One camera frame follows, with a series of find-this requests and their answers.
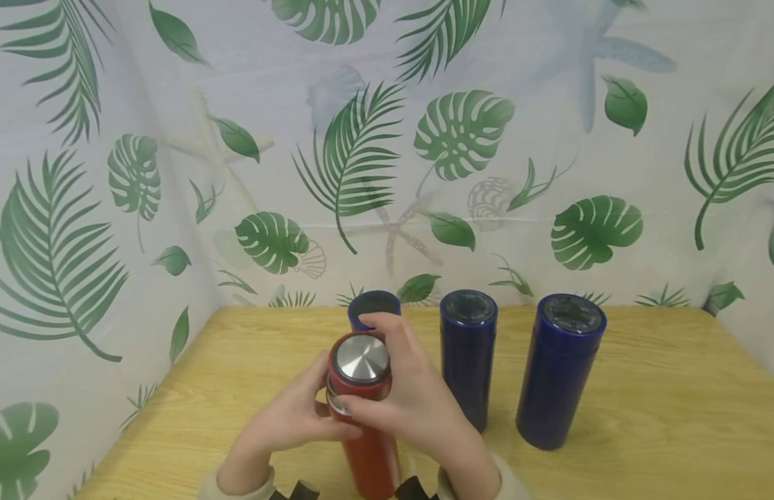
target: sleeve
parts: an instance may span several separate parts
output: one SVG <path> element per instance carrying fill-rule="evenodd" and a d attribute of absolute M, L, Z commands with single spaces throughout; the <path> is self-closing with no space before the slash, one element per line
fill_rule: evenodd
<path fill-rule="evenodd" d="M 217 487 L 217 469 L 213 469 L 203 479 L 201 490 L 198 491 L 198 500 L 270 500 L 276 493 L 276 488 L 273 485 L 275 479 L 276 470 L 270 467 L 267 482 L 259 490 L 240 497 L 230 497 Z"/>
<path fill-rule="evenodd" d="M 492 455 L 492 458 L 495 459 L 495 463 L 498 465 L 503 484 L 495 500 L 530 500 L 528 492 L 520 484 L 520 480 L 514 475 L 509 465 L 495 454 Z M 442 469 L 439 469 L 438 483 L 437 495 L 439 500 L 456 500 L 448 474 L 445 474 L 445 471 Z"/>

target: person's left hand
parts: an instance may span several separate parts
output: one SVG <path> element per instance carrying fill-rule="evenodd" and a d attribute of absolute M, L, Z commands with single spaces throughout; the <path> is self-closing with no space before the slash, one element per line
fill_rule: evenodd
<path fill-rule="evenodd" d="M 359 427 L 335 422 L 328 406 L 315 400 L 326 385 L 328 352 L 293 378 L 236 438 L 217 480 L 225 494 L 248 494 L 267 479 L 270 455 L 314 441 L 343 441 L 362 435 Z"/>

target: wooden table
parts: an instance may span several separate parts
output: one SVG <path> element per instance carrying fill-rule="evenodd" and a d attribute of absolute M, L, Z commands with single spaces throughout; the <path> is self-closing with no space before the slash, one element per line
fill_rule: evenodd
<path fill-rule="evenodd" d="M 607 307 L 609 328 L 569 441 L 532 448 L 514 427 L 534 310 L 502 308 L 492 383 L 493 451 L 535 500 L 774 499 L 774 377 L 695 309 Z M 438 312 L 409 309 L 439 358 Z M 192 500 L 238 430 L 293 374 L 348 332 L 344 309 L 228 308 L 214 314 L 78 500 Z M 436 465 L 402 446 L 404 478 L 436 488 Z M 276 483 L 320 500 L 357 498 L 343 452 L 277 454 Z"/>

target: person's right hand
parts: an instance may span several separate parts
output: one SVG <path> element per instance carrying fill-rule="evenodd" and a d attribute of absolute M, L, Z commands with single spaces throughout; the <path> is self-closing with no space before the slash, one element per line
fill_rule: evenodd
<path fill-rule="evenodd" d="M 359 321 L 385 337 L 392 389 L 382 401 L 339 395 L 339 402 L 355 421 L 391 433 L 433 458 L 448 472 L 458 499 L 495 499 L 501 478 L 491 454 L 406 319 L 373 312 Z"/>

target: starfish print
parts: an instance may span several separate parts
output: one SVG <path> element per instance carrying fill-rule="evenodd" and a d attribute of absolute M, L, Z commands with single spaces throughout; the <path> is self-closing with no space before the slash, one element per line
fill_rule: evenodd
<path fill-rule="evenodd" d="M 432 201 L 433 193 L 427 193 L 421 196 L 418 199 L 415 199 L 412 202 L 412 205 L 409 205 L 409 208 L 406 209 L 406 211 L 401 214 L 400 217 L 398 217 L 397 222 L 393 222 L 389 216 L 389 212 L 387 212 L 387 209 L 385 207 L 381 206 L 376 209 L 376 215 L 381 220 L 380 225 L 374 225 L 374 226 L 368 226 L 368 227 L 362 227 L 362 228 L 354 228 L 354 230 L 349 231 L 350 236 L 356 236 L 356 235 L 365 235 L 365 233 L 376 233 L 381 232 L 383 230 L 387 231 L 387 273 L 392 277 L 395 275 L 395 246 L 397 243 L 398 237 L 403 239 L 404 242 L 407 242 L 409 244 L 409 247 L 412 247 L 415 249 L 415 251 L 418 251 L 419 253 L 422 253 L 425 258 L 427 258 L 431 263 L 436 265 L 443 265 L 441 262 L 441 258 L 437 256 L 434 252 L 432 252 L 432 249 L 428 248 L 428 246 L 420 241 L 418 237 L 415 237 L 413 235 L 410 235 L 406 230 L 404 229 L 404 226 L 407 225 L 409 221 L 411 221 L 415 216 L 417 216 L 418 212 L 420 210 L 427 209 L 430 206 L 430 202 Z"/>
<path fill-rule="evenodd" d="M 586 8 L 579 9 L 573 0 L 541 0 L 552 17 L 564 46 L 548 61 L 540 64 L 527 85 L 536 88 L 555 75 L 574 69 L 578 75 L 578 114 L 586 133 L 592 132 L 596 109 L 596 59 L 613 59 L 648 73 L 671 73 L 675 61 L 639 42 L 621 37 L 607 37 L 606 32 L 622 9 L 631 4 L 604 0 L 595 20 L 586 24 Z"/>
<path fill-rule="evenodd" d="M 252 213 L 256 213 L 256 204 L 251 198 L 251 194 L 245 185 L 239 179 L 238 175 L 230 168 L 230 164 L 242 158 L 239 154 L 220 145 L 217 140 L 217 131 L 214 122 L 209 118 L 209 106 L 206 102 L 206 96 L 198 85 L 189 90 L 189 101 L 192 105 L 193 120 L 198 124 L 201 131 L 201 140 L 198 142 L 165 135 L 165 144 L 176 151 L 187 154 L 193 158 L 198 158 L 207 163 L 216 174 L 228 176 L 234 189 L 240 195 L 240 198 L 250 206 Z M 260 153 L 272 148 L 274 142 L 269 138 L 257 137 L 256 144 L 259 145 Z"/>

